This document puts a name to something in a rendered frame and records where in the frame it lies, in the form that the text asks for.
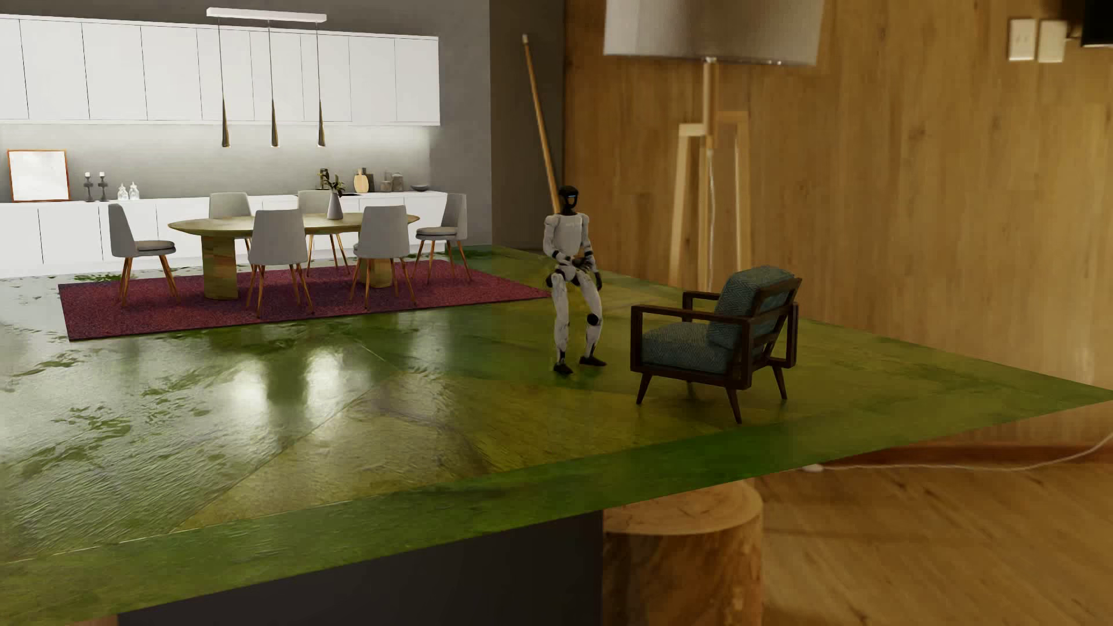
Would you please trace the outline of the round wooden log stool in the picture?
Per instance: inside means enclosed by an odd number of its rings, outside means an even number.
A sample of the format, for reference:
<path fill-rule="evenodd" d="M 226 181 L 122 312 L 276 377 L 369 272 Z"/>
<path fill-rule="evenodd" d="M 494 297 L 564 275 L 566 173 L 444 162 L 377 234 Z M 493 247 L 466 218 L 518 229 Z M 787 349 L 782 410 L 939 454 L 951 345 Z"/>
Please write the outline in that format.
<path fill-rule="evenodd" d="M 603 512 L 602 626 L 761 626 L 762 509 L 752 480 Z"/>

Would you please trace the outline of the dark red rug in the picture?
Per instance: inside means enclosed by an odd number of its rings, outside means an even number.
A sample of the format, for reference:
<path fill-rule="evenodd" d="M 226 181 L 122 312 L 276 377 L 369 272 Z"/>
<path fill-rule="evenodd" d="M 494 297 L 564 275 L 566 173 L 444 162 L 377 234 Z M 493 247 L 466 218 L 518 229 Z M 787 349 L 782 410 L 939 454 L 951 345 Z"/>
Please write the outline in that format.
<path fill-rule="evenodd" d="M 477 270 L 466 276 L 446 261 L 433 263 L 432 278 L 404 278 L 401 264 L 395 264 L 385 287 L 357 282 L 354 294 L 352 275 L 342 267 L 315 266 L 306 281 L 312 304 L 304 295 L 296 297 L 299 277 L 280 267 L 267 268 L 264 282 L 250 272 L 238 273 L 228 301 L 203 295 L 200 275 L 177 276 L 178 296 L 165 278 L 130 278 L 124 304 L 118 301 L 118 281 L 65 283 L 59 295 L 71 341 L 549 296 L 545 290 Z"/>

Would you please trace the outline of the triple cone pendant lamp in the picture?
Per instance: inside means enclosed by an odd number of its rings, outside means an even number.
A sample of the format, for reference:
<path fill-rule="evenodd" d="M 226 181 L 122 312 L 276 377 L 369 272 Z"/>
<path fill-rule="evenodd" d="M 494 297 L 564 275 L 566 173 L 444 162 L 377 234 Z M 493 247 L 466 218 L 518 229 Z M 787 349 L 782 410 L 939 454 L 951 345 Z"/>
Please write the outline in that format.
<path fill-rule="evenodd" d="M 296 11 L 272 11 L 272 10 L 256 10 L 256 9 L 237 9 L 237 8 L 217 8 L 210 7 L 206 10 L 206 16 L 208 18 L 217 19 L 217 46 L 218 46 L 218 65 L 219 65 L 219 82 L 220 82 L 220 113 L 221 113 L 221 148 L 230 148 L 230 123 L 228 121 L 227 115 L 227 100 L 225 92 L 225 80 L 224 80 L 224 63 L 223 63 L 223 38 L 221 38 L 221 25 L 224 19 L 237 19 L 237 20 L 257 20 L 266 23 L 266 35 L 268 43 L 268 79 L 270 79 L 270 147 L 278 148 L 279 135 L 277 133 L 277 115 L 276 115 L 276 104 L 274 96 L 274 72 L 272 71 L 272 35 L 270 35 L 270 22 L 304 22 L 314 25 L 314 42 L 316 45 L 315 50 L 319 51 L 319 30 L 318 25 L 327 22 L 327 14 L 325 13 L 314 13 L 314 12 L 296 12 Z"/>

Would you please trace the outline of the white humanoid robot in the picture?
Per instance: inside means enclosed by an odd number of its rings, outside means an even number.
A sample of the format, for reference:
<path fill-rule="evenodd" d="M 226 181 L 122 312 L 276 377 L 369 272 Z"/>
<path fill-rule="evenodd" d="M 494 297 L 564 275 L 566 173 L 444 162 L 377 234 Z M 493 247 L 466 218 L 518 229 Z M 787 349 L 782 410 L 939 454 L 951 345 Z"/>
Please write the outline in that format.
<path fill-rule="evenodd" d="M 542 242 L 543 251 L 556 262 L 553 272 L 545 284 L 551 290 L 555 320 L 553 326 L 554 343 L 558 359 L 553 371 L 561 376 L 569 376 L 573 371 L 565 362 L 569 338 L 568 285 L 580 288 L 584 302 L 590 310 L 587 316 L 585 350 L 580 358 L 580 364 L 605 366 L 605 361 L 594 356 L 595 344 L 602 330 L 602 302 L 599 291 L 602 278 L 589 235 L 590 217 L 587 213 L 577 212 L 579 190 L 573 186 L 559 188 L 561 209 L 544 221 L 545 231 Z"/>

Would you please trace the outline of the wooden tripod floor lamp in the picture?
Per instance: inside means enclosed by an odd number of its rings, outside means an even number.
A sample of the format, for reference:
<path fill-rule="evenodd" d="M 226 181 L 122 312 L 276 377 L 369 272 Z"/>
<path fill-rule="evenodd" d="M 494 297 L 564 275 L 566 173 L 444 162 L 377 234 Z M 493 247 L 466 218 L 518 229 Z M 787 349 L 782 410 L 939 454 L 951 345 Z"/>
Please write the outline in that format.
<path fill-rule="evenodd" d="M 674 155 L 669 278 L 680 278 L 680 238 L 689 188 L 689 149 L 701 146 L 697 174 L 698 283 L 715 284 L 716 136 L 733 127 L 733 263 L 751 260 L 749 113 L 720 106 L 723 63 L 814 65 L 825 0 L 605 0 L 603 53 L 629 58 L 690 59 L 703 67 L 701 118 L 680 123 Z"/>

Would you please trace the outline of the white wall cabinets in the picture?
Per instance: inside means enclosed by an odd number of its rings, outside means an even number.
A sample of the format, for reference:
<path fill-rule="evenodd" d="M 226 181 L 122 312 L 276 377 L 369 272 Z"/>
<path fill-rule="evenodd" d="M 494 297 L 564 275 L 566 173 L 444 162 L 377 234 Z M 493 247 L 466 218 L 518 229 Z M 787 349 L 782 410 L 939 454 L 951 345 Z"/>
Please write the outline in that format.
<path fill-rule="evenodd" d="M 0 123 L 439 126 L 439 38 L 0 13 Z"/>

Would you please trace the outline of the wooden picture frame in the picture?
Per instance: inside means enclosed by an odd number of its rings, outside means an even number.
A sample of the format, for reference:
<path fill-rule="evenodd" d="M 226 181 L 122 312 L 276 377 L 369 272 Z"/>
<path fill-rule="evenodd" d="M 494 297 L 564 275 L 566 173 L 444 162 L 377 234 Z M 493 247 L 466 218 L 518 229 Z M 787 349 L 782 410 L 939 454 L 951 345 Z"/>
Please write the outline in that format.
<path fill-rule="evenodd" d="M 65 150 L 7 150 L 14 203 L 71 199 Z"/>

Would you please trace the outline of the white sideboard cabinets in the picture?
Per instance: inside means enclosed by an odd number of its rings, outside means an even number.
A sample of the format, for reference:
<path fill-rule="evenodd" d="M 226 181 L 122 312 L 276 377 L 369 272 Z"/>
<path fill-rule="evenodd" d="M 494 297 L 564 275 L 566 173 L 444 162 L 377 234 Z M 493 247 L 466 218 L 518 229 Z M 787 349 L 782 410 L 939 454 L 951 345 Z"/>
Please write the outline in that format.
<path fill-rule="evenodd" d="M 404 205 L 415 231 L 439 226 L 449 200 L 446 192 L 372 192 L 341 197 L 341 209 L 363 213 L 368 206 Z M 81 274 L 118 270 L 122 260 L 111 251 L 107 202 L 0 203 L 0 278 Z M 209 197 L 146 198 L 121 202 L 132 238 L 166 239 L 176 252 L 174 267 L 201 263 L 201 237 L 170 228 L 175 221 L 209 216 Z"/>

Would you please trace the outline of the round wooden dining table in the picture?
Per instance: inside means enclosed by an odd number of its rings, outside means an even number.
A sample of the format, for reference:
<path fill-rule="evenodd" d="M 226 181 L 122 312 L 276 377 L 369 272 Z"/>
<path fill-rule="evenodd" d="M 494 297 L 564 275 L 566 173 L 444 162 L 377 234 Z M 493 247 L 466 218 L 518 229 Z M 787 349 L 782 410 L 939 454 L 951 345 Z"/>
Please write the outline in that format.
<path fill-rule="evenodd" d="M 323 214 L 304 215 L 301 213 L 303 215 L 306 238 L 311 235 L 349 232 L 355 232 L 359 236 L 363 214 L 364 212 L 344 213 L 342 221 L 327 221 Z M 408 221 L 410 223 L 417 221 L 417 217 L 408 214 Z M 201 236 L 201 276 L 203 293 L 205 296 L 211 300 L 239 299 L 234 239 L 252 238 L 254 215 L 252 217 L 232 217 L 232 219 L 174 221 L 170 227 L 179 232 Z M 375 267 L 382 264 L 390 265 L 390 262 L 388 260 L 372 261 L 371 287 L 375 285 Z M 302 263 L 301 267 L 305 272 L 305 278 L 307 278 L 308 262 Z M 398 264 L 395 264 L 395 272 L 397 272 L 397 278 L 402 278 Z M 253 291 L 253 295 L 256 299 L 257 290 L 256 287 Z M 299 292 L 299 296 L 301 300 L 305 300 L 303 292 Z"/>

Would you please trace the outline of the long wooden pole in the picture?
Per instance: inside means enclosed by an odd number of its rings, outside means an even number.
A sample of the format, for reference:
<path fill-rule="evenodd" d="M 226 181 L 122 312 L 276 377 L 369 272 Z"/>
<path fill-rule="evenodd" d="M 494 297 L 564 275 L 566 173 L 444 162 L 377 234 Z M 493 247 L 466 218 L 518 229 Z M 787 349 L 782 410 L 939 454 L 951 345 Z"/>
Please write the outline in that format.
<path fill-rule="evenodd" d="M 546 131 L 543 108 L 541 105 L 539 86 L 536 85 L 536 70 L 534 70 L 533 56 L 532 56 L 529 35 L 521 35 L 521 38 L 522 38 L 521 40 L 526 63 L 526 72 L 531 86 L 534 113 L 536 114 L 536 133 L 539 133 L 539 138 L 540 138 L 541 151 L 546 173 L 549 196 L 552 205 L 552 213 L 558 214 L 561 211 L 561 203 L 559 198 L 558 185 L 555 182 L 555 176 L 553 170 L 553 162 L 550 150 L 549 136 Z"/>

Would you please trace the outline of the black wall-mounted box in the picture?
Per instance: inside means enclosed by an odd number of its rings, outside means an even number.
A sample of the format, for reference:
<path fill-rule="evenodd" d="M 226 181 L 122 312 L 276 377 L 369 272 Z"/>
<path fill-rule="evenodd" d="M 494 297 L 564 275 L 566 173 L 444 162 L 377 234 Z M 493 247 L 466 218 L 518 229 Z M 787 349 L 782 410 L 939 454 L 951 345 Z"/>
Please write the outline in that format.
<path fill-rule="evenodd" d="M 1113 48 L 1113 0 L 1083 0 L 1083 48 Z"/>

